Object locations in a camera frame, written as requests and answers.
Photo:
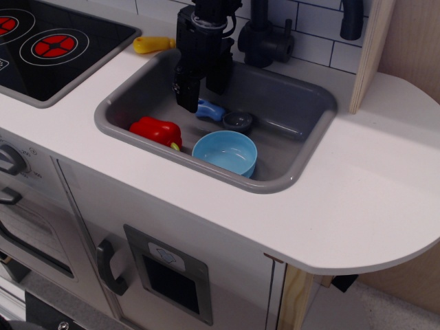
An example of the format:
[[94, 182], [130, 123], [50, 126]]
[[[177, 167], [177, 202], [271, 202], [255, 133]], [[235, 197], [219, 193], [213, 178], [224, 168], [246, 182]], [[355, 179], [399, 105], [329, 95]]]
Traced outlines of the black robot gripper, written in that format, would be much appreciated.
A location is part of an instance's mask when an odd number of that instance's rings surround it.
[[175, 67], [173, 91], [177, 104], [196, 113], [200, 82], [222, 95], [232, 72], [231, 47], [234, 31], [225, 31], [228, 20], [234, 19], [233, 4], [192, 4], [177, 15], [176, 46], [181, 57]]

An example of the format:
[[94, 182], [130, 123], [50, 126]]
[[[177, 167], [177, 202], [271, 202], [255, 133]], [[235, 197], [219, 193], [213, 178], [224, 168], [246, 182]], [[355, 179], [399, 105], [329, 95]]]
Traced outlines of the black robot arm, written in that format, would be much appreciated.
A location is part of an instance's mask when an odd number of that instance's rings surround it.
[[[193, 1], [178, 12], [176, 48], [181, 57], [173, 90], [177, 104], [191, 113], [198, 109], [202, 80], [216, 94], [226, 90], [233, 66], [231, 35], [240, 7], [240, 1]], [[226, 32], [229, 20], [234, 27]]]

